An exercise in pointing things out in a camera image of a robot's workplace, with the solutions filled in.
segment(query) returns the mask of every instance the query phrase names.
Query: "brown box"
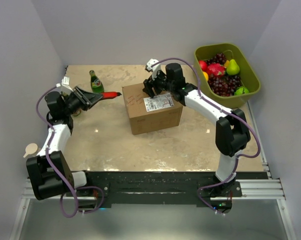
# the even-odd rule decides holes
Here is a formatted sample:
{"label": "brown box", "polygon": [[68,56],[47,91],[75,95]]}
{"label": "brown box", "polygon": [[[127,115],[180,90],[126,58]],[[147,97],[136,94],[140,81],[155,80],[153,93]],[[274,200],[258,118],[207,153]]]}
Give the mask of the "brown box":
{"label": "brown box", "polygon": [[[146,107],[144,98],[149,96],[143,92],[143,88],[143,83],[122,88],[131,133],[137,135],[178,126],[183,105],[175,101],[170,95],[166,95],[167,92],[163,92],[155,99],[146,99]],[[163,106],[167,108],[157,109],[157,107]]]}

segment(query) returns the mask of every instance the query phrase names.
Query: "pear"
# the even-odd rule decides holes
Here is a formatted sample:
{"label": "pear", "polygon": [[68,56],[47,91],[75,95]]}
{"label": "pear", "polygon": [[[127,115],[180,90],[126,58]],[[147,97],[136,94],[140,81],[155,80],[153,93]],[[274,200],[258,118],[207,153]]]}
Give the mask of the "pear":
{"label": "pear", "polygon": [[236,75],[240,72],[240,66],[236,63],[235,59],[229,61],[229,64],[226,68],[226,72],[228,75]]}

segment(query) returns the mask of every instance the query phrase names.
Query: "marble table surface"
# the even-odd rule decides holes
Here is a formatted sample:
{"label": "marble table surface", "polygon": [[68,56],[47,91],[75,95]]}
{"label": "marble table surface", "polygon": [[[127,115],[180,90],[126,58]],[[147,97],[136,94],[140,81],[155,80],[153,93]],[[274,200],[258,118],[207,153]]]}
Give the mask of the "marble table surface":
{"label": "marble table surface", "polygon": [[[150,76],[144,65],[70,65],[70,86],[90,91],[89,71],[94,70],[105,91],[142,83]],[[195,85],[192,70],[182,66],[186,81]],[[252,125],[247,105],[241,107]],[[64,151],[72,171],[216,171],[220,152],[215,127],[205,117],[183,108],[180,124],[155,132],[132,135],[123,97],[103,100],[74,117],[74,129]],[[255,154],[251,136],[244,153]],[[240,158],[238,171],[263,171],[261,157]]]}

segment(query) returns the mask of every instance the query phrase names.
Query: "cable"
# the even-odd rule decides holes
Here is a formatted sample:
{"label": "cable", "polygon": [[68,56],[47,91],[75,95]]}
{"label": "cable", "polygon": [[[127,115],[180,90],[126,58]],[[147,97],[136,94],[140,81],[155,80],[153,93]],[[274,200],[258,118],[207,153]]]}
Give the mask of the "cable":
{"label": "cable", "polygon": [[198,91],[199,97],[202,100],[204,100],[206,103],[212,105],[214,108],[216,108],[217,110],[221,111],[222,113],[227,114],[227,115],[231,116],[232,118],[237,119],[240,122],[242,122],[249,129],[249,131],[253,135],[254,139],[256,140],[256,144],[257,144],[257,152],[256,152],[256,154],[254,154],[254,155],[247,155],[247,154],[243,154],[243,153],[237,154],[236,157],[235,157],[235,166],[234,166],[234,169],[232,170],[231,174],[224,181],[221,181],[221,182],[216,183],[216,184],[208,185],[208,186],[202,186],[202,187],[200,187],[197,190],[197,196],[199,197],[199,199],[204,204],[206,204],[210,209],[212,209],[213,211],[215,211],[216,214],[218,213],[218,214],[225,215],[225,213],[222,213],[221,211],[218,211],[217,209],[214,209],[212,205],[210,205],[207,201],[205,201],[202,198],[202,196],[201,196],[201,191],[204,190],[204,189],[214,188],[214,187],[220,186],[220,185],[222,185],[224,183],[227,183],[233,177],[233,175],[236,172],[236,169],[237,169],[238,164],[239,164],[239,158],[240,157],[246,157],[246,158],[250,158],[250,159],[256,158],[261,153],[261,143],[260,143],[260,141],[259,141],[259,139],[257,137],[257,134],[254,131],[254,129],[251,126],[249,126],[246,121],[244,121],[240,117],[232,114],[231,112],[228,112],[228,111],[224,110],[223,108],[219,107],[218,105],[216,105],[215,103],[213,103],[212,101],[210,101],[209,99],[207,99],[205,97],[205,95],[202,95],[202,92],[201,92],[201,79],[200,79],[198,73],[196,72],[195,68],[189,62],[187,62],[187,61],[185,61],[185,60],[183,60],[183,59],[181,59],[179,57],[169,57],[169,58],[165,58],[163,60],[160,60],[160,61],[156,62],[151,67],[156,66],[157,64],[161,64],[161,63],[166,62],[166,61],[170,61],[170,60],[178,60],[178,61],[181,61],[181,62],[185,63],[186,65],[188,65],[191,68],[191,70],[194,72],[194,74],[195,74],[195,76],[197,78],[197,91]]}
{"label": "cable", "polygon": [[[54,165],[54,163],[52,162],[52,160],[50,158],[49,149],[50,149],[51,142],[52,142],[52,140],[54,138],[55,131],[54,131],[53,125],[49,121],[47,121],[40,114],[40,111],[39,111],[39,104],[40,104],[41,100],[49,92],[51,92],[52,90],[54,90],[56,88],[57,88],[57,86],[54,86],[51,89],[47,90],[42,96],[40,96],[40,98],[38,99],[38,101],[36,103],[36,113],[39,116],[39,118],[51,128],[51,135],[50,135],[50,138],[48,139],[48,142],[47,142],[47,145],[46,145],[45,155],[46,155],[46,159],[47,159],[48,164],[55,171],[55,173],[61,178],[61,180],[66,184],[66,186],[69,188],[69,191],[71,192],[71,195],[74,197],[75,209],[74,209],[74,211],[73,211],[72,214],[68,214],[64,210],[64,207],[63,207],[63,196],[64,196],[64,194],[62,194],[60,196],[60,200],[59,200],[61,212],[64,215],[64,217],[66,217],[66,218],[72,218],[72,217],[74,217],[76,215],[77,212],[81,212],[81,211],[79,211],[79,200],[78,200],[76,192],[75,192],[76,190],[73,188],[73,186],[71,185],[71,183],[64,177],[64,175],[58,170],[58,168]],[[103,201],[104,201],[104,192],[99,187],[97,187],[97,186],[82,186],[82,187],[78,187],[77,189],[78,190],[80,190],[80,189],[96,189],[96,190],[98,190],[98,191],[101,192],[101,201],[100,201],[99,205],[96,208],[94,208],[93,210],[86,211],[84,213],[88,214],[88,213],[93,213],[93,212],[97,211],[99,209],[99,207],[102,205]]]}

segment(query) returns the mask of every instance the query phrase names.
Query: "plastic bin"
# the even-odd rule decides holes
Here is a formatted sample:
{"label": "plastic bin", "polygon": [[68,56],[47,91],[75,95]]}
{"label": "plastic bin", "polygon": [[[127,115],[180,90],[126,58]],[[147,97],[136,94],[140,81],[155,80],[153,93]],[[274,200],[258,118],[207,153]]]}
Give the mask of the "plastic bin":
{"label": "plastic bin", "polygon": [[[241,84],[249,90],[249,93],[234,96],[218,96],[211,90],[209,84],[205,80],[203,71],[199,64],[199,60],[207,60],[214,57],[216,54],[223,52],[227,60],[232,59],[232,56],[236,60],[236,63],[240,68],[239,76],[241,77]],[[194,67],[201,80],[201,91],[206,96],[223,105],[224,107],[234,109],[243,106],[261,88],[260,81],[252,70],[249,62],[246,60],[241,50],[233,44],[221,43],[201,46],[196,49],[194,56]]]}

